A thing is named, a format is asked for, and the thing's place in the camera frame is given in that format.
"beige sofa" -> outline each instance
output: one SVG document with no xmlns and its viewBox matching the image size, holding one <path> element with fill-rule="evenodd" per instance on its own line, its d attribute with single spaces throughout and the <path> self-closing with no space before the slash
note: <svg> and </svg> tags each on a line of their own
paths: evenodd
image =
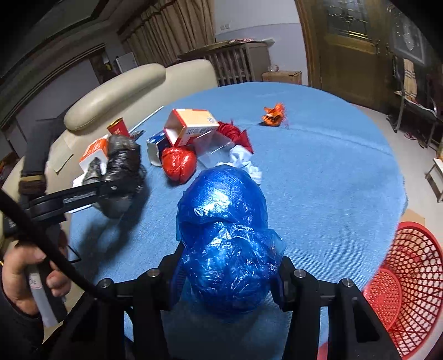
<svg viewBox="0 0 443 360">
<path fill-rule="evenodd" d="M 72 181 L 82 174 L 78 164 L 86 147 L 108 133 L 106 127 L 122 117 L 131 129 L 162 105 L 196 92 L 217 87 L 211 63 L 193 60 L 164 68 L 148 64 L 125 72 L 100 85 L 77 101 L 65 115 L 67 130 L 51 146 L 46 167 L 47 192 L 72 187 Z M 14 167 L 3 185 L 15 200 L 23 159 Z M 0 234 L 3 235 L 3 215 L 0 213 Z M 63 228 L 68 231 L 69 223 Z M 7 241 L 0 239 L 0 249 Z"/>
</svg>

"curtain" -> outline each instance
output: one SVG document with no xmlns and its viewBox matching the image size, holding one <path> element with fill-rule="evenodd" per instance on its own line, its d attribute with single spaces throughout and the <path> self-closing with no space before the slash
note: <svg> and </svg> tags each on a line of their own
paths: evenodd
<svg viewBox="0 0 443 360">
<path fill-rule="evenodd" d="M 169 66 L 178 55 L 215 42 L 214 0 L 159 0 L 123 31 L 139 65 Z"/>
</svg>

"door glass panel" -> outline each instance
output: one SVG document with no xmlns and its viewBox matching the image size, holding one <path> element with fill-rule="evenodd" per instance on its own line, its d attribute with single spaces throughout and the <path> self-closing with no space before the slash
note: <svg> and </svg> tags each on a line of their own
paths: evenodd
<svg viewBox="0 0 443 360">
<path fill-rule="evenodd" d="M 371 41 L 364 0 L 323 0 L 323 4 L 330 33 Z"/>
</svg>

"cardboard box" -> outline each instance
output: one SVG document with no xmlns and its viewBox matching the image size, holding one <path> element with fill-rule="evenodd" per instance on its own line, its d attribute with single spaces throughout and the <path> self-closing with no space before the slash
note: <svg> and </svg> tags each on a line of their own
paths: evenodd
<svg viewBox="0 0 443 360">
<path fill-rule="evenodd" d="M 270 71 L 262 74 L 263 81 L 266 82 L 289 82 L 291 84 L 302 84 L 301 71 Z"/>
<path fill-rule="evenodd" d="M 183 146 L 217 127 L 217 120 L 207 110 L 174 109 L 169 114 L 164 132 L 172 146 Z"/>
<path fill-rule="evenodd" d="M 108 163 L 108 135 L 95 140 L 88 146 L 79 162 L 83 172 L 88 171 L 89 163 L 96 157 L 101 161 L 101 173 L 105 173 Z"/>
<path fill-rule="evenodd" d="M 400 222 L 403 221 L 413 221 L 415 223 L 419 223 L 420 225 L 425 226 L 425 218 L 418 215 L 416 212 L 412 211 L 411 209 L 406 209 L 403 216 L 400 219 Z"/>
<path fill-rule="evenodd" d="M 165 132 L 160 131 L 151 136 L 146 143 L 148 145 L 148 157 L 151 164 L 154 166 L 162 166 L 162 152 L 171 145 L 166 138 Z"/>
</svg>

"blue plastic bag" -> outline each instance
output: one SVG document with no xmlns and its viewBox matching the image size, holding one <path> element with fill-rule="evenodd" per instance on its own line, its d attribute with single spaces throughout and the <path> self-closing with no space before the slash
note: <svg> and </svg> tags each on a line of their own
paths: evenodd
<svg viewBox="0 0 443 360">
<path fill-rule="evenodd" d="M 249 174 L 228 165 L 202 171 L 179 201 L 177 240 L 196 298 L 232 317 L 266 297 L 286 243 L 268 229 L 266 200 Z"/>
</svg>

